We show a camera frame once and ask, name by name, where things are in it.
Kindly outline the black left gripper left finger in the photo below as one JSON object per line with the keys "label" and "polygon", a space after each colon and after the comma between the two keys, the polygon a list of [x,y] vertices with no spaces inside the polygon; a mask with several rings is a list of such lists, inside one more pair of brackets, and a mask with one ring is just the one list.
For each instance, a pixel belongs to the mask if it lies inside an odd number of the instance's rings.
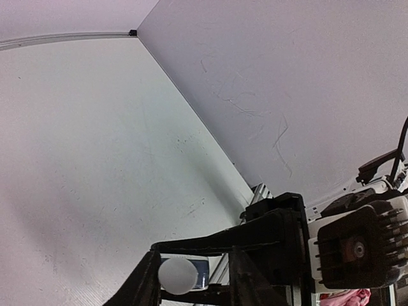
{"label": "black left gripper left finger", "polygon": [[119,290],[103,306],[159,305],[160,284],[157,277],[160,253],[147,252]]}

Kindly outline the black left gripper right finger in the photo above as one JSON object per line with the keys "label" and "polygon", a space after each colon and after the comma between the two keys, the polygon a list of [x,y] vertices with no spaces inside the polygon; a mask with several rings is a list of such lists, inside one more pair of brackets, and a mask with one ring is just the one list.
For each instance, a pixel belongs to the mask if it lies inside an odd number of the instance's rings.
{"label": "black left gripper right finger", "polygon": [[246,252],[233,247],[228,257],[230,305],[287,305]]}

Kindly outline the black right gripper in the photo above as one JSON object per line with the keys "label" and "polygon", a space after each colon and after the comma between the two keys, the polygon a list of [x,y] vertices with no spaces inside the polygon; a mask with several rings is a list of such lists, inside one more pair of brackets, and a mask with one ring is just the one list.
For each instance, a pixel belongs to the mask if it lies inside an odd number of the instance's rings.
{"label": "black right gripper", "polygon": [[249,251],[259,271],[290,305],[312,305],[310,238],[303,198],[283,193],[249,205],[240,216],[245,224],[209,236],[156,242],[163,254],[221,255],[234,247]]}

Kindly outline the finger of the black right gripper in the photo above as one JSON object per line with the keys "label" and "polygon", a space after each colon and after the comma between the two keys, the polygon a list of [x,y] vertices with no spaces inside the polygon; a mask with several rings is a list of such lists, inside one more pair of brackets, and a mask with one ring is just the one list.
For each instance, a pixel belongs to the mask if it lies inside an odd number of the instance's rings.
{"label": "finger of the black right gripper", "polygon": [[174,295],[162,289],[160,298],[173,302],[202,305],[231,305],[229,285],[209,285],[203,291],[190,291],[183,295]]}

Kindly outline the blue nail polish bottle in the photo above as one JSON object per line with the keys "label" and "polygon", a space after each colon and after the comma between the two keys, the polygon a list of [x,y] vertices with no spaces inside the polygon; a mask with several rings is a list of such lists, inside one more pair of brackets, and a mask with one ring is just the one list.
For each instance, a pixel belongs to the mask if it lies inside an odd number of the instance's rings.
{"label": "blue nail polish bottle", "polygon": [[210,278],[210,264],[207,257],[185,254],[161,254],[161,263],[170,258],[187,259],[196,267],[198,271],[198,280],[195,287],[190,291],[203,291],[208,288]]}

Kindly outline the white nail polish cap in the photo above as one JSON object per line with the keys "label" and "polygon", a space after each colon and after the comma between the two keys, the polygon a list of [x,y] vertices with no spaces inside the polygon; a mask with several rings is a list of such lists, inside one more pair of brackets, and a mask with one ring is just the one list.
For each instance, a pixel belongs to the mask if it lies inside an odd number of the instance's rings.
{"label": "white nail polish cap", "polygon": [[170,258],[161,263],[157,276],[167,293],[183,295],[195,287],[198,271],[187,259]]}

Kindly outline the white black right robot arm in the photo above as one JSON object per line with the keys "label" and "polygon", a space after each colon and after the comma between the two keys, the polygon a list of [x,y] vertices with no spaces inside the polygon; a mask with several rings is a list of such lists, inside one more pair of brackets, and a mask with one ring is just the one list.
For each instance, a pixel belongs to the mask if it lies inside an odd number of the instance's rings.
{"label": "white black right robot arm", "polygon": [[275,286],[298,286],[304,305],[346,289],[382,289],[407,277],[407,164],[391,151],[359,169],[341,197],[307,208],[299,194],[260,196],[243,224],[203,238],[159,242],[166,254],[244,251]]}

